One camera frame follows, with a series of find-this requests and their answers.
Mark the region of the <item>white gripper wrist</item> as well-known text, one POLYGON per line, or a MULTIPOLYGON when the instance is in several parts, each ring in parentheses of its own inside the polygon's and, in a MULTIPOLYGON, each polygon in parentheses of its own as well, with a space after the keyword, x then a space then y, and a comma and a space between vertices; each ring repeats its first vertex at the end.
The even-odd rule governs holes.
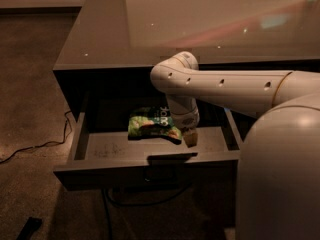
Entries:
POLYGON ((175 126, 182 130, 182 137, 188 148, 194 147, 198 142, 198 133, 196 127, 200 121, 199 110, 194 107, 174 106, 171 111, 171 117, 175 126))

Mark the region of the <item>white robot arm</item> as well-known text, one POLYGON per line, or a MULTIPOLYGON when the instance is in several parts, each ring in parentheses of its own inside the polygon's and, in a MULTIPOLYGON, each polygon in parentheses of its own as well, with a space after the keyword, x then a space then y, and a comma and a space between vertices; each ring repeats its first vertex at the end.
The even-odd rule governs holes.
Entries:
POLYGON ((196 103, 255 118, 240 147, 236 240, 320 240, 320 79, 306 71, 202 71, 180 52, 155 65, 174 124, 197 143, 196 103))

